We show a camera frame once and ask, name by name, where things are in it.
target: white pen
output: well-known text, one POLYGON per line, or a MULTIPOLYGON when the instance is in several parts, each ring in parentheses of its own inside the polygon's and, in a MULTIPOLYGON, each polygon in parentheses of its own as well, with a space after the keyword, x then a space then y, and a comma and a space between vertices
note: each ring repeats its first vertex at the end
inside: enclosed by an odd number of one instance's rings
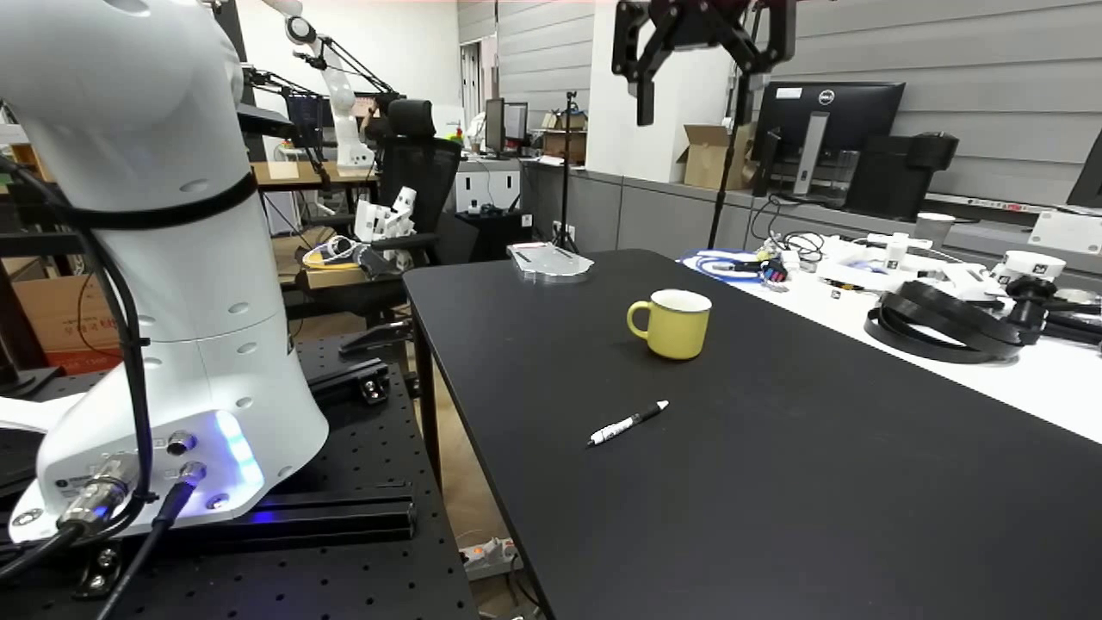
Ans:
POLYGON ((644 414, 635 414, 635 417, 623 417, 623 420, 617 420, 611 427, 594 429, 589 444, 606 444, 606 439, 620 437, 623 429, 659 417, 662 410, 669 410, 669 400, 659 400, 653 410, 644 410, 644 414))

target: computer monitor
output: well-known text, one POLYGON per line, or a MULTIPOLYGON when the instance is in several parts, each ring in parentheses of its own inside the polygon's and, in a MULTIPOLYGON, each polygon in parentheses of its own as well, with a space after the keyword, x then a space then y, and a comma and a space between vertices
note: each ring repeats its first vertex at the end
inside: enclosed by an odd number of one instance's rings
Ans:
POLYGON ((767 186, 844 200, 866 142, 893 133, 901 89, 901 84, 773 84, 753 139, 767 186))
POLYGON ((1069 202, 1102 206, 1102 133, 1096 139, 1096 147, 1091 147, 1089 160, 1081 164, 1069 202))
POLYGON ((527 142, 527 104, 525 98, 507 104, 507 142, 527 142))
POLYGON ((316 94, 285 94, 285 118, 302 133, 302 139, 295 139, 295 147, 320 150, 336 142, 331 98, 323 98, 316 94))

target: mug handle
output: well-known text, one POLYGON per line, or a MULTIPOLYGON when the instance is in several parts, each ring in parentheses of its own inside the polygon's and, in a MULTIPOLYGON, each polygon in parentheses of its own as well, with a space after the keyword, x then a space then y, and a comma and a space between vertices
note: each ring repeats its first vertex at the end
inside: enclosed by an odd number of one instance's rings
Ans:
POLYGON ((642 327, 635 324, 635 315, 637 315, 642 310, 652 313, 652 307, 653 307, 653 302, 629 302, 629 307, 627 307, 627 330, 629 330, 635 338, 644 338, 644 342, 652 338, 652 330, 642 330, 642 327))

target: office chair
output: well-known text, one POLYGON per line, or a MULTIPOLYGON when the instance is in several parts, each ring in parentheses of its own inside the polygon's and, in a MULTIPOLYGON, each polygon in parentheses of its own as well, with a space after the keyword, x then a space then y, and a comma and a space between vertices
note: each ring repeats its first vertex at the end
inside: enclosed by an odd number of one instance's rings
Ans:
POLYGON ((440 265, 437 256, 437 225, 444 202, 450 197, 455 167, 462 147, 435 139, 388 139, 387 157, 380 167, 380 202, 392 202, 404 186, 418 190, 412 202, 412 236, 387 236, 371 241, 362 251, 362 270, 371 281, 341 286, 341 289, 309 289, 305 313, 358 313, 367 330, 341 348, 344 358, 371 358, 387 353, 409 338, 409 321, 395 321, 395 307, 404 307, 408 286, 404 273, 381 257, 381 251, 408 251, 412 265, 440 265))

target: yellow mug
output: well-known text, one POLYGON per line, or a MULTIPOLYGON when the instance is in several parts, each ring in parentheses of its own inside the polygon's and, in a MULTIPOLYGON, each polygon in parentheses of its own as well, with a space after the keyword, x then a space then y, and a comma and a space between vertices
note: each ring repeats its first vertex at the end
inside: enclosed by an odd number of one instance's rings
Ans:
POLYGON ((627 307, 627 330, 659 358, 696 358, 708 334, 713 298, 692 289, 653 289, 652 298, 627 307), (647 330, 635 324, 637 313, 652 313, 647 330))

